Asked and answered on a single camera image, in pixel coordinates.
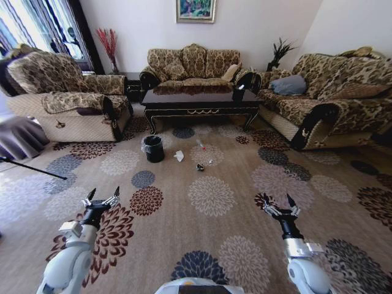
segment crumpled paper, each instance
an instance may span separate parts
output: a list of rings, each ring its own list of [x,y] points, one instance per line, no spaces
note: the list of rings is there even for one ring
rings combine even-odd
[[[181,150],[179,150],[176,152],[176,155],[174,155],[174,157],[181,162],[184,159],[184,153]]]

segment flower pattern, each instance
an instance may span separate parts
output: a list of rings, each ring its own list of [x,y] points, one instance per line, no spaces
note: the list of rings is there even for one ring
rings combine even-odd
[[[122,175],[133,170],[139,161],[139,154],[131,150],[120,150],[106,157],[100,169],[112,176]]]
[[[44,189],[50,180],[47,175],[32,175],[0,183],[0,224],[15,222],[38,209],[50,196]]]
[[[365,173],[367,175],[375,176],[379,173],[379,170],[376,169],[373,165],[367,164],[366,162],[360,160],[351,161],[351,166],[359,172]]]
[[[387,187],[389,190],[392,190],[392,176],[391,175],[379,173],[375,178],[377,179],[377,181],[381,185],[383,185],[384,187]]]
[[[195,131],[190,127],[176,127],[173,130],[173,135],[179,139],[188,139],[195,135]]]
[[[311,184],[314,189],[318,190],[323,196],[338,202],[349,202],[353,197],[352,193],[345,185],[329,176],[313,176]]]
[[[305,151],[302,154],[310,160],[320,162],[321,164],[334,165],[338,164],[339,161],[341,161],[341,158],[332,151],[312,150]]]
[[[75,184],[77,176],[74,173],[63,174],[63,176],[66,176],[67,179],[52,178],[49,182],[46,182],[43,187],[46,193],[54,195]]]
[[[228,279],[224,274],[224,269],[218,263],[218,259],[205,251],[192,251],[186,253],[181,261],[177,262],[171,279],[176,280],[182,277],[200,277],[210,279],[217,284],[227,285]]]
[[[142,133],[149,129],[148,121],[142,116],[134,116],[127,125],[128,134]]]
[[[290,150],[286,141],[276,132],[270,130],[256,130],[251,133],[253,141],[263,148],[278,151]]]
[[[131,180],[132,185],[138,189],[148,187],[152,185],[154,181],[155,175],[149,170],[142,170],[136,173]]]
[[[82,218],[82,214],[77,214],[75,220],[80,221]],[[133,219],[130,210],[121,207],[120,204],[103,213],[92,252],[93,258],[90,270],[83,280],[84,288],[89,283],[95,283],[101,274],[106,274],[111,267],[117,265],[120,257],[126,255],[129,239],[134,235],[131,230]],[[62,235],[56,236],[53,242],[55,245],[46,258],[48,262],[66,247],[66,239]]]
[[[242,145],[247,145],[247,144],[249,144],[249,138],[248,138],[248,137],[245,137],[245,136],[238,136],[238,137],[235,137],[235,140],[236,140],[239,144],[242,144]]]
[[[358,191],[359,203],[370,212],[370,216],[392,231],[392,192],[375,187],[361,188]]]
[[[160,208],[163,199],[163,193],[158,188],[148,186],[132,195],[129,206],[138,216],[149,216]]]
[[[82,159],[71,154],[61,156],[50,162],[47,171],[50,173],[59,173],[66,175],[81,165]]]
[[[231,236],[220,246],[219,260],[230,283],[245,292],[266,293],[270,282],[267,258],[261,249],[243,236]]]
[[[332,264],[332,269],[349,272],[345,277],[348,276],[348,280],[353,279],[360,284],[364,293],[391,293],[389,275],[385,274],[381,266],[365,251],[341,239],[329,240],[326,248],[326,255],[329,257],[328,261]]]
[[[234,192],[228,184],[213,176],[194,181],[188,196],[191,204],[207,216],[223,216],[236,204]]]
[[[292,162],[287,162],[287,164],[284,165],[284,171],[288,175],[291,174],[299,177],[301,181],[307,182],[312,178],[312,175],[309,170],[299,164],[293,164]]]
[[[267,161],[269,164],[274,164],[274,165],[288,164],[288,157],[282,151],[261,147],[257,151],[257,154],[258,156],[260,156],[261,159]]]
[[[57,142],[53,145],[53,150],[59,151],[68,148],[71,145],[70,142]]]
[[[79,142],[72,145],[70,153],[85,159],[92,159],[102,156],[116,146],[113,142]]]
[[[287,174],[284,167],[261,165],[253,171],[252,179],[256,189],[269,196],[271,203],[280,208],[290,207],[287,194],[302,209],[308,209],[313,202],[314,195],[307,182],[293,174]]]
[[[43,214],[49,221],[60,221],[73,215],[82,207],[81,199],[88,191],[82,187],[71,187],[53,197],[47,204]]]
[[[195,163],[217,166],[223,161],[224,154],[217,146],[206,144],[204,147],[205,149],[202,149],[197,145],[190,150],[190,156]]]
[[[192,127],[196,134],[206,135],[209,134],[213,128],[210,127],[208,124],[198,124]]]
[[[218,127],[218,132],[221,136],[227,138],[236,138],[244,135],[242,128],[234,124],[224,124],[223,126]]]

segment throw blanket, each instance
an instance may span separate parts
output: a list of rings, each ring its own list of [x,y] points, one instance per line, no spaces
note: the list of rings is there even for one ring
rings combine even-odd
[[[119,118],[121,111],[128,106],[127,98],[124,96],[106,96],[98,93],[82,92],[50,92],[41,100],[43,109],[47,113],[55,114],[77,108],[94,108],[103,113],[104,98],[108,97]]]

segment patterned sofa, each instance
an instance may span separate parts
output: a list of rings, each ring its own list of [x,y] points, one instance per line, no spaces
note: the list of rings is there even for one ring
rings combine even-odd
[[[386,59],[303,55],[292,71],[258,73],[260,115],[295,149],[365,145],[392,126],[392,65]],[[282,96],[271,81],[304,77],[307,91]]]
[[[180,50],[150,49],[147,61],[149,66],[140,73],[141,88],[145,91],[157,86],[232,86],[232,82],[251,78],[247,69],[241,69],[231,83],[221,79],[232,64],[240,63],[237,50],[207,50],[197,44]]]
[[[12,61],[7,72],[23,90],[8,99],[9,108],[34,116],[51,141],[121,139],[132,112],[124,76],[84,76],[70,56],[43,51]]]

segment potted plant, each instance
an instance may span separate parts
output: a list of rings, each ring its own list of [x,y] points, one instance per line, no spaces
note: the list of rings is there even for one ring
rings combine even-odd
[[[279,67],[279,60],[282,59],[283,56],[287,54],[290,50],[293,50],[297,47],[292,47],[293,43],[286,43],[286,40],[282,40],[282,38],[279,38],[279,46],[276,46],[274,43],[274,59],[268,63],[267,65],[267,72],[272,71],[273,67]]]
[[[117,34],[112,29],[97,29],[97,35],[99,37],[100,42],[105,47],[106,54],[108,55],[111,66],[113,69],[113,74],[118,74],[118,68],[116,63],[116,44],[117,44]]]

